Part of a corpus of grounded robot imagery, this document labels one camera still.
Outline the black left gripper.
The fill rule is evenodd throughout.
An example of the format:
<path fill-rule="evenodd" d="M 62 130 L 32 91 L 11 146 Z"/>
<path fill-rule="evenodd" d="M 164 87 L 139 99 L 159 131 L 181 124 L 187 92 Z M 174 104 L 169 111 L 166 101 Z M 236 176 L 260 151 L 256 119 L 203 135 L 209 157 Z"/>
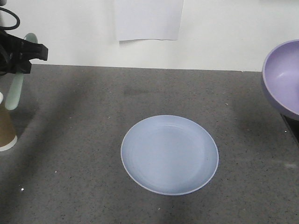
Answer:
<path fill-rule="evenodd" d="M 21 39 L 10 34 L 8 34 L 7 37 L 4 37 L 4 40 L 2 42 L 2 47 L 5 49 L 7 55 L 9 56 L 9 65 L 6 67 L 10 69 L 8 73 L 30 74 L 32 64 L 29 60 L 48 60 L 49 50 L 43 44 L 29 42 L 24 38 Z"/>

